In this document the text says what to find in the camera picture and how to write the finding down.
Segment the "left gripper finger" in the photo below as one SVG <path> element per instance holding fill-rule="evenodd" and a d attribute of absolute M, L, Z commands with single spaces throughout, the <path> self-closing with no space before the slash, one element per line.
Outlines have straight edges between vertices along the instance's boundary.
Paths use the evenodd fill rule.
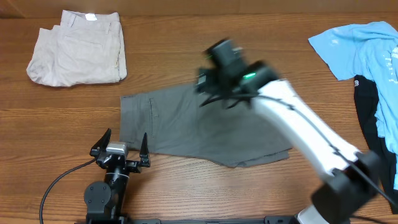
<path fill-rule="evenodd" d="M 91 152 L 101 152 L 106 149 L 111 138 L 111 129 L 108 128 L 103 136 L 97 141 L 96 144 L 91 148 Z"/>
<path fill-rule="evenodd" d="M 144 133 L 144 137 L 142 139 L 142 144 L 141 144 L 139 157 L 141 159 L 141 162 L 150 162 L 149 148 L 148 148 L 148 142 L 147 142 L 147 133 Z"/>

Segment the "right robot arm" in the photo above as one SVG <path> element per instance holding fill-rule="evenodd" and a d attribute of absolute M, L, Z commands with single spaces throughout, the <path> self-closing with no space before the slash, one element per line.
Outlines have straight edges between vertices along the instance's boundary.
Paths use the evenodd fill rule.
<path fill-rule="evenodd" d="M 311 205 L 290 223 L 349 223 L 361 207 L 384 194 L 378 186 L 378 155 L 363 153 L 336 134 L 272 67 L 260 60 L 247 63 L 229 39 L 215 43 L 205 55 L 213 68 L 202 68 L 198 75 L 197 92 L 209 94 L 203 104 L 247 103 L 305 156 L 323 181 Z"/>

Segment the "grey shorts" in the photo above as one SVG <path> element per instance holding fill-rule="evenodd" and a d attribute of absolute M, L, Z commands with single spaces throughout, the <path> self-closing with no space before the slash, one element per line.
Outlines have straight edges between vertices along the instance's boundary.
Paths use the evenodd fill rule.
<path fill-rule="evenodd" d="M 292 145 L 270 122 L 245 104 L 225 110 L 193 85 L 121 97 L 119 139 L 139 149 L 148 138 L 151 153 L 207 159 L 227 167 L 284 160 Z"/>

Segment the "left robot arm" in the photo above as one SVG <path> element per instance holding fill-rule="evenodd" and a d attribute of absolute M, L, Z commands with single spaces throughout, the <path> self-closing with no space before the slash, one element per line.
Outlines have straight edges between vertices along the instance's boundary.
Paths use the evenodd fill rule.
<path fill-rule="evenodd" d="M 85 190 L 87 223 L 132 223 L 129 215 L 122 212 L 129 175 L 150 167 L 146 134 L 142 139 L 139 161 L 127 158 L 129 149 L 125 142 L 111 142 L 110 138 L 111 130 L 107 129 L 90 150 L 90 156 L 106 173 L 103 181 L 93 182 Z"/>

